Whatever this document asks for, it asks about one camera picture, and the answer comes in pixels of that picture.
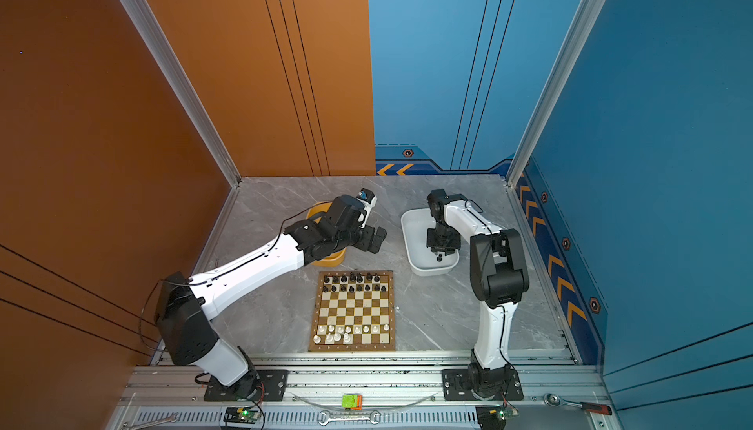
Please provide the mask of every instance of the diagonal black stripe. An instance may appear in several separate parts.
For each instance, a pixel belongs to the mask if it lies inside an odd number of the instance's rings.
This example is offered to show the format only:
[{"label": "diagonal black stripe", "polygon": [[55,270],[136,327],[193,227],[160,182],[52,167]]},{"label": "diagonal black stripe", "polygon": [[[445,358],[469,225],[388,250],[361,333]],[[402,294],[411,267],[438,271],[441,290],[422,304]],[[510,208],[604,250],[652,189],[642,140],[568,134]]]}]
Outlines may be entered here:
[{"label": "diagonal black stripe", "polygon": [[629,364],[629,365],[627,365],[625,367],[620,368],[619,370],[610,371],[610,372],[604,374],[604,376],[609,376],[610,374],[619,373],[620,371],[626,370],[627,368],[632,368],[634,366],[638,366],[639,364],[644,364],[646,361],[655,360],[657,358],[661,358],[663,356],[667,356],[667,355],[669,355],[671,353],[679,352],[680,350],[685,350],[686,348],[690,348],[690,347],[692,347],[694,345],[698,345],[699,343],[708,342],[708,341],[710,341],[712,339],[715,339],[717,337],[721,337],[722,335],[727,335],[728,333],[731,333],[731,332],[734,332],[734,331],[739,331],[741,328],[750,327],[751,325],[753,325],[753,322],[748,322],[747,324],[739,325],[739,326],[737,326],[735,328],[731,328],[728,331],[720,332],[720,333],[717,333],[716,335],[711,335],[710,337],[707,337],[705,339],[701,339],[700,341],[696,341],[696,342],[693,342],[693,343],[688,343],[687,345],[680,346],[680,347],[678,347],[678,348],[676,348],[674,350],[669,350],[668,352],[664,352],[664,353],[660,353],[659,355],[652,356],[650,359],[640,360],[637,363]]},{"label": "diagonal black stripe", "polygon": [[277,30],[275,30],[275,22],[272,21],[272,12],[269,10],[269,2],[264,0],[267,5],[267,13],[269,14],[269,23],[272,25],[272,33],[275,35],[275,42],[277,43],[277,52],[280,54],[280,62],[282,63],[282,71],[285,72],[285,79],[287,80],[287,89],[290,90],[290,100],[293,102],[293,109],[295,110],[295,117],[298,119],[298,127],[300,128],[300,138],[304,141],[304,148],[306,149],[306,157],[309,159],[309,168],[311,169],[311,175],[314,175],[314,165],[311,163],[311,156],[309,155],[309,146],[306,145],[306,138],[304,137],[304,127],[300,124],[300,116],[298,115],[298,107],[295,105],[295,98],[293,98],[293,87],[290,86],[290,79],[287,77],[287,69],[285,68],[285,61],[282,59],[282,49],[280,48],[280,42],[277,39]]},{"label": "diagonal black stripe", "polygon": [[453,149],[453,158],[449,162],[449,169],[453,169],[455,163],[455,152],[458,150],[458,139],[460,138],[460,128],[463,125],[463,113],[466,112],[466,101],[468,100],[468,90],[471,89],[471,77],[473,77],[473,67],[476,66],[476,54],[478,53],[478,44],[481,41],[481,30],[484,29],[484,18],[486,17],[486,6],[489,0],[484,2],[484,14],[481,15],[481,24],[478,27],[478,38],[476,39],[476,50],[473,52],[473,62],[471,63],[471,73],[468,76],[468,85],[466,86],[466,97],[463,99],[463,109],[460,110],[460,122],[458,123],[458,134],[455,136],[455,148]]},{"label": "diagonal black stripe", "polygon": [[300,32],[300,22],[298,21],[298,11],[295,8],[295,0],[291,0],[293,2],[293,13],[295,13],[295,22],[298,26],[298,37],[300,38],[300,48],[304,51],[304,64],[306,65],[306,74],[309,77],[309,87],[311,88],[311,97],[314,101],[314,114],[316,115],[316,124],[319,126],[319,138],[322,140],[322,150],[325,153],[325,164],[327,165],[327,174],[332,175],[332,171],[330,171],[329,166],[329,159],[327,157],[327,145],[325,144],[325,136],[322,133],[322,122],[319,120],[319,109],[316,107],[316,94],[314,93],[314,86],[311,82],[311,71],[309,70],[309,60],[306,58],[306,47],[304,46],[304,36]]},{"label": "diagonal black stripe", "polygon": [[311,116],[309,116],[309,105],[306,105],[306,96],[304,95],[304,85],[300,82],[300,72],[298,71],[298,63],[295,60],[295,52],[293,51],[293,41],[290,39],[290,30],[287,29],[287,19],[285,18],[285,8],[282,7],[282,0],[277,0],[280,3],[280,13],[282,13],[282,22],[285,23],[285,33],[287,34],[287,43],[290,45],[290,54],[293,56],[293,66],[295,67],[295,75],[298,77],[298,88],[300,88],[300,97],[304,100],[304,110],[306,111],[306,120],[309,121],[309,131],[311,131],[311,142],[314,143],[314,153],[316,154],[316,163],[319,165],[319,173],[324,175],[322,170],[322,162],[319,160],[319,150],[316,148],[316,139],[314,138],[314,128],[311,126]]},{"label": "diagonal black stripe", "polygon": [[721,366],[722,364],[729,364],[729,363],[734,363],[735,361],[747,360],[749,358],[753,358],[753,355],[745,355],[745,356],[741,356],[741,357],[736,358],[736,359],[730,359],[730,360],[726,360],[726,361],[720,361],[719,363],[710,364],[708,366],[702,366],[701,368],[696,368],[694,370],[683,371],[682,373],[673,374],[672,376],[667,376],[667,377],[663,377],[663,378],[659,378],[659,379],[654,379],[653,381],[648,381],[646,383],[636,384],[635,386],[629,386],[629,387],[626,387],[626,388],[617,389],[616,391],[612,391],[611,394],[615,394],[616,392],[627,391],[628,389],[639,388],[641,386],[646,386],[647,384],[658,383],[659,381],[664,381],[665,379],[677,378],[679,376],[684,376],[685,374],[695,373],[696,371],[703,371],[703,370],[708,370],[710,368],[716,368],[718,366]]},{"label": "diagonal black stripe", "polygon": [[[47,273],[50,273],[50,274],[52,274],[52,275],[55,275],[55,276],[57,276],[57,277],[58,277],[58,278],[60,278],[60,279],[61,279],[62,281],[64,281],[64,282],[67,282],[67,283],[69,283],[69,284],[73,284],[73,285],[74,285],[74,286],[75,286],[76,288],[79,288],[79,289],[81,289],[81,290],[84,290],[85,292],[87,292],[87,293],[89,293],[89,294],[93,295],[94,297],[98,297],[99,299],[101,299],[102,301],[104,301],[104,302],[106,302],[106,303],[110,304],[111,306],[115,306],[115,307],[117,307],[117,308],[118,308],[119,310],[122,310],[122,311],[128,312],[128,313],[129,313],[130,315],[132,315],[133,317],[137,317],[137,318],[138,318],[138,315],[137,315],[137,314],[134,314],[133,312],[130,312],[130,311],[129,311],[129,310],[127,310],[127,309],[126,309],[125,307],[122,307],[122,306],[118,306],[118,304],[116,304],[116,303],[113,303],[112,301],[109,301],[109,300],[105,299],[104,297],[100,296],[99,294],[97,294],[97,293],[95,293],[95,292],[93,292],[93,291],[91,291],[91,290],[89,290],[89,289],[86,289],[86,288],[84,288],[84,287],[83,287],[83,286],[81,286],[80,284],[78,284],[78,283],[76,283],[76,282],[73,282],[73,281],[71,281],[70,279],[67,279],[67,278],[66,278],[65,276],[63,276],[63,275],[61,275],[61,274],[59,274],[59,273],[55,273],[55,272],[53,272],[52,270],[50,270],[50,269],[49,269],[49,268],[47,268],[46,266],[42,266],[42,265],[38,264],[37,262],[33,261],[33,260],[32,260],[31,258],[28,258],[28,257],[24,257],[23,255],[21,255],[21,254],[20,254],[20,253],[18,253],[17,251],[15,251],[15,250],[12,250],[12,249],[10,249],[10,248],[8,248],[8,247],[6,247],[6,246],[3,246],[2,244],[0,244],[0,248],[4,248],[5,250],[9,251],[9,252],[10,252],[11,254],[13,254],[13,255],[15,255],[15,256],[17,256],[17,257],[23,258],[24,260],[28,261],[28,262],[29,262],[30,264],[32,264],[32,265],[35,265],[35,266],[38,266],[39,268],[42,268],[42,269],[43,269],[44,271],[46,271]],[[146,323],[148,323],[149,325],[155,325],[155,324],[154,324],[153,322],[149,322],[149,321],[145,321],[145,322],[146,322]]]},{"label": "diagonal black stripe", "polygon": [[753,388],[753,384],[746,384],[745,386],[737,386],[733,388],[719,389],[718,391],[702,392],[700,394],[686,395],[685,397],[675,397],[674,399],[665,399],[664,401],[657,401],[657,402],[650,402],[648,404],[634,405],[634,406],[625,407],[623,409],[617,409],[617,410],[619,412],[622,412],[623,410],[638,409],[639,407],[647,407],[650,405],[657,405],[657,404],[666,404],[667,402],[683,401],[685,399],[692,399],[693,397],[703,397],[705,395],[714,395],[714,394],[720,394],[722,392],[729,392],[729,391],[739,391],[740,389],[747,389],[747,388]]},{"label": "diagonal black stripe", "polygon": [[104,337],[103,337],[103,336],[101,336],[101,335],[97,335],[96,333],[92,333],[92,332],[89,332],[89,331],[85,331],[85,330],[83,330],[82,328],[78,328],[78,327],[76,327],[75,325],[70,325],[70,324],[69,324],[69,323],[67,323],[67,322],[59,321],[59,320],[57,320],[57,319],[54,319],[54,318],[50,317],[49,315],[45,315],[45,314],[42,314],[41,312],[36,312],[36,311],[34,311],[34,310],[31,310],[31,309],[29,309],[28,307],[24,307],[24,306],[21,306],[20,304],[16,304],[16,303],[14,303],[14,302],[12,302],[12,301],[8,301],[7,299],[4,299],[4,298],[2,298],[2,297],[0,297],[0,301],[2,301],[2,302],[4,302],[4,303],[7,303],[7,304],[10,304],[11,306],[15,306],[15,307],[17,307],[17,308],[19,308],[19,309],[23,309],[24,311],[27,311],[27,312],[31,312],[31,313],[33,313],[33,314],[39,315],[39,316],[41,316],[41,317],[44,317],[45,319],[50,319],[50,320],[51,320],[51,321],[53,321],[53,322],[57,322],[58,324],[62,324],[62,325],[65,325],[65,326],[67,326],[67,327],[70,327],[70,328],[73,328],[73,329],[75,329],[75,330],[77,330],[77,331],[80,331],[80,332],[84,332],[84,333],[87,333],[87,334],[91,335],[92,337],[97,337],[97,338],[101,338],[102,340],[104,340],[104,341],[106,341],[106,342],[114,343],[114,344],[115,344],[115,345],[117,345],[117,346],[122,346],[123,348],[125,348],[125,349],[128,349],[128,350],[131,350],[131,351],[133,351],[133,352],[136,352],[136,353],[141,353],[141,354],[142,354],[142,355],[144,355],[144,356],[150,356],[150,355],[148,355],[148,354],[146,354],[146,353],[142,352],[141,350],[137,350],[137,349],[131,348],[131,347],[127,346],[127,345],[124,345],[123,343],[118,343],[118,342],[115,342],[115,341],[111,341],[110,339],[108,339],[108,338],[104,338]]},{"label": "diagonal black stripe", "polygon": [[471,120],[468,121],[468,131],[466,132],[466,142],[463,144],[463,152],[460,154],[460,162],[458,163],[458,169],[463,165],[463,157],[466,155],[466,147],[468,144],[468,135],[471,133],[471,127],[473,126],[473,114],[476,112],[476,104],[478,103],[478,95],[481,91],[481,84],[484,82],[484,73],[486,72],[486,62],[489,60],[489,50],[492,48],[492,41],[494,40],[494,30],[497,29],[497,19],[499,18],[499,9],[502,8],[502,0],[499,0],[497,5],[497,15],[494,17],[494,26],[492,27],[492,36],[489,38],[489,46],[486,47],[486,57],[484,58],[484,67],[481,69],[481,78],[478,80],[478,88],[476,89],[476,99],[473,102],[473,109],[471,110]]},{"label": "diagonal black stripe", "polygon": [[[22,280],[21,278],[16,278],[15,276],[13,276],[13,275],[12,275],[12,274],[10,274],[10,273],[6,273],[6,272],[4,272],[4,271],[2,271],[2,270],[0,270],[0,273],[1,273],[1,274],[3,274],[3,275],[6,275],[6,276],[7,276],[8,278],[13,278],[13,279],[15,279],[15,280],[16,280],[17,282],[19,282],[19,283],[23,283],[23,284],[25,284],[26,286],[30,286],[30,287],[32,287],[33,289],[35,289],[35,290],[37,290],[37,291],[39,291],[39,292],[43,292],[43,293],[45,293],[45,294],[48,294],[48,295],[50,295],[50,296],[54,297],[55,299],[61,300],[61,301],[62,301],[63,303],[66,303],[66,304],[70,304],[71,306],[73,306],[73,307],[75,307],[75,308],[78,308],[78,309],[80,309],[80,310],[82,310],[82,311],[85,311],[85,312],[89,312],[89,314],[91,314],[91,315],[95,315],[96,317],[99,317],[100,319],[102,319],[102,320],[104,320],[104,321],[110,322],[111,324],[117,325],[118,327],[120,327],[120,328],[122,328],[122,329],[125,329],[125,330],[127,330],[127,331],[129,331],[129,332],[133,332],[133,333],[135,333],[135,334],[137,334],[137,335],[138,335],[138,332],[137,332],[137,331],[132,331],[131,329],[127,328],[126,326],[118,324],[118,322],[115,322],[115,321],[111,321],[110,319],[107,319],[106,317],[104,317],[104,316],[102,316],[102,315],[99,315],[99,314],[97,314],[96,312],[92,312],[92,311],[90,311],[89,309],[87,309],[87,308],[85,308],[85,307],[81,307],[81,306],[80,306],[80,305],[78,305],[78,304],[74,304],[74,303],[71,303],[70,301],[63,299],[63,298],[61,298],[60,296],[57,296],[57,295],[55,295],[55,294],[52,294],[52,293],[50,293],[50,292],[48,292],[48,291],[45,291],[45,290],[43,290],[42,288],[40,288],[40,287],[38,287],[38,286],[34,286],[34,285],[33,285],[33,284],[31,284],[31,283],[27,283],[27,282],[25,282],[24,280]],[[156,341],[155,339],[153,339],[153,338],[150,338],[150,337],[146,337],[146,336],[144,336],[144,338],[147,338],[147,339],[149,339],[150,341],[152,341],[152,342],[155,342],[155,343],[156,343],[156,342],[158,342],[158,341]]]},{"label": "diagonal black stripe", "polygon": [[478,118],[478,126],[476,126],[476,135],[473,138],[473,146],[471,147],[471,153],[468,155],[468,163],[466,169],[471,166],[471,157],[473,157],[473,151],[476,148],[476,140],[478,139],[478,130],[481,128],[481,121],[484,119],[484,112],[486,110],[486,102],[489,101],[489,94],[492,92],[492,84],[494,83],[494,74],[497,72],[497,64],[499,64],[499,55],[502,53],[502,45],[504,44],[504,37],[507,36],[507,27],[510,25],[510,17],[513,14],[513,7],[515,7],[515,0],[510,5],[510,12],[507,14],[507,24],[504,25],[504,33],[502,33],[502,42],[499,44],[499,51],[497,52],[497,60],[494,62],[494,70],[492,71],[492,78],[489,81],[489,88],[486,90],[486,98],[484,99],[484,107],[481,108],[481,116]]}]

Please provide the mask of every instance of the black mounting plate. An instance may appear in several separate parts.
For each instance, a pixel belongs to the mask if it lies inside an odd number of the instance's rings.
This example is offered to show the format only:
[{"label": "black mounting plate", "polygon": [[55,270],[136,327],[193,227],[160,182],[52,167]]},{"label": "black mounting plate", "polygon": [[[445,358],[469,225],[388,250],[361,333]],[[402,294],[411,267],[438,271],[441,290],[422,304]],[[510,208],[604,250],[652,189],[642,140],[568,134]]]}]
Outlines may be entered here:
[{"label": "black mounting plate", "polygon": [[471,378],[468,370],[450,369],[442,370],[442,383],[444,387],[444,400],[446,401],[522,401],[522,386],[516,370],[512,370],[512,376],[502,385],[502,390],[491,399],[480,399],[472,391]]},{"label": "black mounting plate", "polygon": [[[280,402],[287,387],[287,370],[257,370],[264,383],[264,400],[266,402]],[[259,391],[250,396],[252,401],[259,400]],[[207,402],[240,401],[232,392],[228,392],[215,377],[209,379],[206,385],[204,400]]]}]

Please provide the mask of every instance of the yellow plastic bin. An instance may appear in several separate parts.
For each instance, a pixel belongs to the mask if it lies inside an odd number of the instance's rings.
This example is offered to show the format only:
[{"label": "yellow plastic bin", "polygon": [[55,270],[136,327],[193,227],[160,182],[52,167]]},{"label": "yellow plastic bin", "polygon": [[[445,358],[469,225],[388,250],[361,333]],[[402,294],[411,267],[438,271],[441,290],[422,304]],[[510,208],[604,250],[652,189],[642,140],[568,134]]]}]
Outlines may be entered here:
[{"label": "yellow plastic bin", "polygon": [[[306,218],[310,218],[311,216],[314,216],[318,212],[326,211],[329,209],[329,207],[332,205],[331,202],[326,202],[321,205],[314,206],[312,209],[309,209],[309,214],[306,215]],[[329,257],[323,258],[318,261],[311,262],[311,265],[316,266],[337,266],[339,264],[343,263],[343,260],[345,260],[345,249],[334,253],[330,255]]]}]

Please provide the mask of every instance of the brown wall panel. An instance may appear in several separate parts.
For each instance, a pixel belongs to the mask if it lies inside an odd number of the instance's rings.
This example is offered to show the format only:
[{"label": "brown wall panel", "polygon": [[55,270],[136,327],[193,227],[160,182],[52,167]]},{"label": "brown wall panel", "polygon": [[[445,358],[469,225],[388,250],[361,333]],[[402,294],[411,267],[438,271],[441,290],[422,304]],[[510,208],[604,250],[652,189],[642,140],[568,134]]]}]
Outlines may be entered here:
[{"label": "brown wall panel", "polygon": [[368,0],[147,1],[241,175],[374,172]]},{"label": "brown wall panel", "polygon": [[3,248],[0,270],[108,319],[0,274],[4,301],[101,336],[0,302],[2,426],[98,429],[150,355],[112,322],[191,272],[229,187],[118,0],[0,0],[0,22],[0,245],[91,293]]}]

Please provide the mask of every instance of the gray marble tabletop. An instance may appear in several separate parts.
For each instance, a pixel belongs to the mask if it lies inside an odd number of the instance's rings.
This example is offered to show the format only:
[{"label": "gray marble tabletop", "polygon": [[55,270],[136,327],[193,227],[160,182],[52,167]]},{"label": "gray marble tabletop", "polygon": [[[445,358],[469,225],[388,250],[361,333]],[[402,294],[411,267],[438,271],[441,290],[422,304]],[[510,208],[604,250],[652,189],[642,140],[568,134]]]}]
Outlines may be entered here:
[{"label": "gray marble tabletop", "polygon": [[[369,224],[387,229],[382,250],[374,255],[348,248],[342,265],[308,265],[282,275],[247,294],[213,321],[221,337],[248,353],[306,352],[311,317],[323,270],[392,270],[395,275],[395,328],[399,351],[470,350],[476,342],[479,303],[469,283],[468,245],[448,274],[423,277],[410,269],[400,217],[424,208],[426,195],[443,188],[474,199],[496,224],[519,228],[497,175],[412,175],[388,177],[281,177],[243,179],[240,194],[212,255],[222,265],[276,236],[280,221],[343,193],[361,188],[377,196]],[[530,258],[529,269],[532,272]],[[512,350],[559,350],[566,341],[556,326],[541,283],[530,275],[530,288],[513,319]]]}]

